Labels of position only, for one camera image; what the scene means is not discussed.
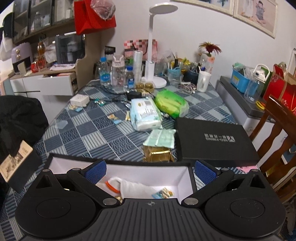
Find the white handle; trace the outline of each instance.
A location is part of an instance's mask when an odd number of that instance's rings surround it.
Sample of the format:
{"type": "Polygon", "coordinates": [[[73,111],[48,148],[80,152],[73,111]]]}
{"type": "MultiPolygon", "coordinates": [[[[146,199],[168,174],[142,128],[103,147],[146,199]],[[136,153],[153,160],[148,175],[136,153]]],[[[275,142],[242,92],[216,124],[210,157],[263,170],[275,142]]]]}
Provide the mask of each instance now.
{"type": "Polygon", "coordinates": [[[270,75],[270,70],[269,70],[269,68],[268,68],[265,64],[257,64],[256,68],[255,68],[254,71],[253,71],[253,74],[256,72],[256,69],[258,68],[258,66],[262,66],[262,67],[264,67],[264,68],[266,68],[266,69],[268,70],[268,74],[267,74],[267,76],[265,77],[265,80],[267,80],[268,77],[269,77],[269,75],[270,75]]]}
{"type": "Polygon", "coordinates": [[[202,90],[203,90],[203,88],[204,88],[204,86],[205,86],[205,80],[206,80],[206,78],[203,77],[203,78],[202,78],[202,86],[200,87],[200,89],[202,89],[202,90]]]}

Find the picture frame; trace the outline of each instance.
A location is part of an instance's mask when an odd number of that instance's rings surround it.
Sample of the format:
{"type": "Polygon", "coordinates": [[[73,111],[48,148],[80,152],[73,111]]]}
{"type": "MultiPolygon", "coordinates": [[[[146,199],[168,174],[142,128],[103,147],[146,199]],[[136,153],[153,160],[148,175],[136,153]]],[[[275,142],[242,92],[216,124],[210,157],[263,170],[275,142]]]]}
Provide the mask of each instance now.
{"type": "Polygon", "coordinates": [[[275,0],[235,0],[233,17],[276,37],[278,4],[275,0]]]}
{"type": "Polygon", "coordinates": [[[233,16],[235,0],[173,0],[209,8],[233,16]]]}

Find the red bag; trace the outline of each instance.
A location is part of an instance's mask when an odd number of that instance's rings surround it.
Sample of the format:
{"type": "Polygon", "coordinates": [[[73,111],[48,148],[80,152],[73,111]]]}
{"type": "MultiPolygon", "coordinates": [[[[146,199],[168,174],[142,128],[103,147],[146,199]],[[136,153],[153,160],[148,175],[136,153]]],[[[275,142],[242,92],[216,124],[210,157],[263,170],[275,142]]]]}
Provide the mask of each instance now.
{"type": "Polygon", "coordinates": [[[269,95],[279,99],[294,115],[296,115],[296,78],[289,74],[285,81],[278,74],[273,72],[263,99],[267,101],[269,95]]]}
{"type": "Polygon", "coordinates": [[[74,15],[75,29],[78,35],[116,27],[115,17],[106,21],[101,19],[91,8],[91,0],[75,1],[74,15]]]}

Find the blue gripper pad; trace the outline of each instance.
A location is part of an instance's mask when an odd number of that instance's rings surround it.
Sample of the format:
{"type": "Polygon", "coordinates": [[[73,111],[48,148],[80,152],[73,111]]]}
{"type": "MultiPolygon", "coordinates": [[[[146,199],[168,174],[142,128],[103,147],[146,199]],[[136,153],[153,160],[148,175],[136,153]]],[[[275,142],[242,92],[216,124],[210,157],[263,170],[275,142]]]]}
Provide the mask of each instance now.
{"type": "Polygon", "coordinates": [[[106,175],[107,164],[105,161],[93,163],[90,166],[83,169],[83,171],[83,176],[92,184],[96,185],[106,175]]]}
{"type": "Polygon", "coordinates": [[[207,185],[211,181],[213,181],[217,175],[210,168],[200,163],[199,161],[195,162],[194,166],[195,175],[205,184],[207,185]]]}

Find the glass cabinet door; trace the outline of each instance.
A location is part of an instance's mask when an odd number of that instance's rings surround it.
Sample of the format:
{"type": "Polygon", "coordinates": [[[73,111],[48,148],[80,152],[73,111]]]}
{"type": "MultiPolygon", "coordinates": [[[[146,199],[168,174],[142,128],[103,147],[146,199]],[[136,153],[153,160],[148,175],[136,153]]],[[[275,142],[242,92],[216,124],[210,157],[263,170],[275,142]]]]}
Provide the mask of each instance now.
{"type": "Polygon", "coordinates": [[[31,0],[30,33],[50,26],[52,0],[31,0]]]}
{"type": "Polygon", "coordinates": [[[29,0],[15,0],[13,41],[28,35],[29,0]]]}
{"type": "Polygon", "coordinates": [[[74,18],[74,0],[53,0],[53,23],[74,18]]]}

